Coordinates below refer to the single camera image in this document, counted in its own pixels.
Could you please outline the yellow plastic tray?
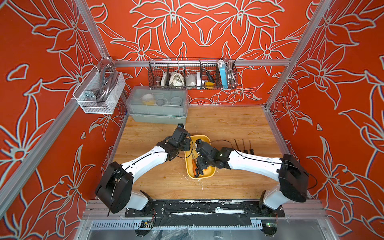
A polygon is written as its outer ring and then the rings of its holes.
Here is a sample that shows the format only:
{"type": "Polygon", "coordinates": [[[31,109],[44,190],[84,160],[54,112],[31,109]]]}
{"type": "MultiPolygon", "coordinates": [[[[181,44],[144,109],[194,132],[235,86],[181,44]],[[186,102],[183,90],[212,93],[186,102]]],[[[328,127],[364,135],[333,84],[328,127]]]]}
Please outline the yellow plastic tray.
{"type": "Polygon", "coordinates": [[[194,178],[192,159],[195,159],[197,162],[197,157],[199,156],[199,154],[196,152],[196,147],[197,147],[196,140],[198,140],[198,139],[201,139],[203,142],[211,144],[211,140],[206,135],[192,135],[191,136],[190,151],[185,152],[185,164],[186,164],[187,175],[193,180],[210,178],[216,172],[215,167],[207,167],[205,169],[202,169],[202,174],[200,174],[200,176],[198,178],[194,178]]]}

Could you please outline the orange black screwdriver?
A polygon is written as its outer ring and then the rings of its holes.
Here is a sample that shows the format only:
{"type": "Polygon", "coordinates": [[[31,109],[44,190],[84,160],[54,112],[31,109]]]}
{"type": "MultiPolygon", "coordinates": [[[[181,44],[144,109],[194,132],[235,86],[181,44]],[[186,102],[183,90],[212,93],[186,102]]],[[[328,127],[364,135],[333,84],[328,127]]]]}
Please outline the orange black screwdriver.
{"type": "Polygon", "coordinates": [[[194,178],[198,178],[200,176],[200,173],[199,173],[199,168],[197,166],[197,162],[195,159],[192,159],[192,164],[193,164],[193,175],[194,175],[194,178]]]}

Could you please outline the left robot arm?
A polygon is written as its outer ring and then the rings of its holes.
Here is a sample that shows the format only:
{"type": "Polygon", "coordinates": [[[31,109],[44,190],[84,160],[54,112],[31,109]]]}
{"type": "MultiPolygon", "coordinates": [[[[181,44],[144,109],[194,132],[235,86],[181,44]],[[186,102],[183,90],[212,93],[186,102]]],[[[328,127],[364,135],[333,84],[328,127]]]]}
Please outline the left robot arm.
{"type": "Polygon", "coordinates": [[[95,194],[113,214],[123,209],[144,211],[152,199],[142,191],[133,191],[135,181],[156,166],[172,161],[180,152],[190,150],[191,135],[183,124],[178,124],[171,136],[158,142],[142,156],[123,164],[110,163],[95,194]]]}

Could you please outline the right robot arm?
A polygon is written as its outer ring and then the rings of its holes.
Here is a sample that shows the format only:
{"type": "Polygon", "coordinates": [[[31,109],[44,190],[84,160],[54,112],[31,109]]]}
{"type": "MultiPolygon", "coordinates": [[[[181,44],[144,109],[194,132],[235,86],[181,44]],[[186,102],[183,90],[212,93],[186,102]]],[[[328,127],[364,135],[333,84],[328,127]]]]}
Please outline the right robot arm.
{"type": "Polygon", "coordinates": [[[197,165],[201,169],[242,170],[268,177],[277,185],[264,191],[258,208],[264,212],[277,210],[286,202],[306,202],[308,195],[309,173],[292,155],[282,158],[267,158],[239,152],[223,147],[218,150],[201,139],[195,141],[198,153],[197,165]]]}

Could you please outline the grey lidded storage box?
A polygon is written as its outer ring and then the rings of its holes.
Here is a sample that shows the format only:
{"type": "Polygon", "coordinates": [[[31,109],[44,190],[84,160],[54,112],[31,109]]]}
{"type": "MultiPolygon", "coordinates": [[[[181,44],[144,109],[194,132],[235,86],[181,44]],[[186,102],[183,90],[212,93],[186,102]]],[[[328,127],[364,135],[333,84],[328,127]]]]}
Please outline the grey lidded storage box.
{"type": "Polygon", "coordinates": [[[186,124],[189,96],[186,89],[151,89],[136,86],[126,102],[128,114],[136,122],[186,124]]]}

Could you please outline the light blue box in basket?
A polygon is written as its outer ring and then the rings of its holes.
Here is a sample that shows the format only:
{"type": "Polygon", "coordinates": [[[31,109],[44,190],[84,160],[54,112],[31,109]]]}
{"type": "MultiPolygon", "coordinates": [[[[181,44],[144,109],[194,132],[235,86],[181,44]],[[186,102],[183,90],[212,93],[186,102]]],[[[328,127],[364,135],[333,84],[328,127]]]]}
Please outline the light blue box in basket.
{"type": "Polygon", "coordinates": [[[228,80],[227,80],[227,64],[224,60],[218,61],[218,69],[220,72],[221,82],[223,89],[228,89],[228,80]]]}

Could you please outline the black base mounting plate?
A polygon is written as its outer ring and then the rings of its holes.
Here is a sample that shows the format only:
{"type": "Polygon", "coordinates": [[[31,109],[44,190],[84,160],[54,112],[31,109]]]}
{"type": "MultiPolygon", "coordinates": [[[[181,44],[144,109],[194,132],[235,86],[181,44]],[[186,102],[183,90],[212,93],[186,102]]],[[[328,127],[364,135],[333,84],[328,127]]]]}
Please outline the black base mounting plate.
{"type": "Polygon", "coordinates": [[[282,206],[277,210],[260,207],[258,200],[156,200],[150,202],[143,210],[126,209],[128,217],[164,217],[174,215],[208,215],[208,214],[238,214],[246,217],[272,218],[284,217],[282,206]]]}

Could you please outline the white cloth in basket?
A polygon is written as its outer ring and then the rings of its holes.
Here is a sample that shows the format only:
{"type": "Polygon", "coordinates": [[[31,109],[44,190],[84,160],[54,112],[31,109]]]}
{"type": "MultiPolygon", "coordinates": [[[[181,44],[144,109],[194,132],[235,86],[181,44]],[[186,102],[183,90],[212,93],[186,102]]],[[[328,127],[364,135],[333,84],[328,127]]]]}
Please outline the white cloth in basket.
{"type": "Polygon", "coordinates": [[[169,79],[169,87],[182,88],[185,86],[185,78],[178,72],[172,72],[169,79]]]}

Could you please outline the screwdriver in wall basket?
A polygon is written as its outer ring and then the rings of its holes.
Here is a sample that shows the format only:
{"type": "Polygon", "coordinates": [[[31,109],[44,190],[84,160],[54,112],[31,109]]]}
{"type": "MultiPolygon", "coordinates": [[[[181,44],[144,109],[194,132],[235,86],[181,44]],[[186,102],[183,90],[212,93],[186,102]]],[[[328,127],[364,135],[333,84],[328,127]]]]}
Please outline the screwdriver in wall basket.
{"type": "Polygon", "coordinates": [[[206,74],[206,76],[208,77],[209,82],[214,84],[214,83],[215,83],[215,80],[214,80],[214,78],[211,76],[210,72],[207,71],[207,69],[206,69],[205,66],[202,64],[201,61],[199,61],[199,62],[200,62],[200,64],[201,64],[203,70],[205,71],[205,74],[206,74]]]}

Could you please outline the clear plastic wall bin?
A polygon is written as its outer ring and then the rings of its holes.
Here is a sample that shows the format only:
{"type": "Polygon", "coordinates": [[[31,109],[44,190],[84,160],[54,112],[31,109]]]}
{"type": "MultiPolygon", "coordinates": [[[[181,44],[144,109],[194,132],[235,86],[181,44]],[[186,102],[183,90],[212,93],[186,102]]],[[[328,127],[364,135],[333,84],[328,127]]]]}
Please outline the clear plastic wall bin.
{"type": "Polygon", "coordinates": [[[74,90],[73,97],[86,114],[111,115],[125,85],[122,72],[93,67],[87,79],[74,90]]]}

